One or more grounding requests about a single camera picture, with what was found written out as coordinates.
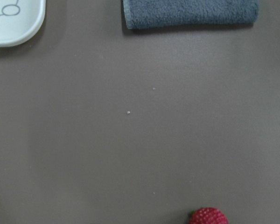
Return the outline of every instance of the folded towel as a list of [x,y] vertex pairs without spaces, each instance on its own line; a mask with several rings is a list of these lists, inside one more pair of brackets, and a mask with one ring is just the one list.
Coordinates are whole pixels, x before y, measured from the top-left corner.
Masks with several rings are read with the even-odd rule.
[[128,29],[253,23],[258,0],[123,0]]

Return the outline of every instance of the line drawing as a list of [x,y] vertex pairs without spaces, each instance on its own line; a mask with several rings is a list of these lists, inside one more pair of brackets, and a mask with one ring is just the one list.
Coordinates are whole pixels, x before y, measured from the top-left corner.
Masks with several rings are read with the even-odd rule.
[[0,16],[15,16],[21,12],[20,0],[0,0]]

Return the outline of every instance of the strawberry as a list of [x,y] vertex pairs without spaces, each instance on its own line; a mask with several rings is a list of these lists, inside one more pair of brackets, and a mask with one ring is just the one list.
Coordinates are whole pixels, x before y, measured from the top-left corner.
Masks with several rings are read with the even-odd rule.
[[228,224],[228,219],[219,209],[202,208],[194,211],[189,224]]

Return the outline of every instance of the white plate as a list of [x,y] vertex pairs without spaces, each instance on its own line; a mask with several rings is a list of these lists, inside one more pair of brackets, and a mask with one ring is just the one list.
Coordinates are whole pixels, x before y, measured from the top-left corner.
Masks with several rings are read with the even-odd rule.
[[0,0],[0,47],[26,42],[40,29],[46,0]]

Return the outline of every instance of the gray table surface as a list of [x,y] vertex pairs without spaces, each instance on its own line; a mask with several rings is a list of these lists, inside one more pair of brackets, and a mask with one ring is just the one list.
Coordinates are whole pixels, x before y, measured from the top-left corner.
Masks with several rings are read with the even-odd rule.
[[280,0],[260,2],[253,26],[128,31],[119,0],[49,0],[0,49],[0,224],[280,223]]

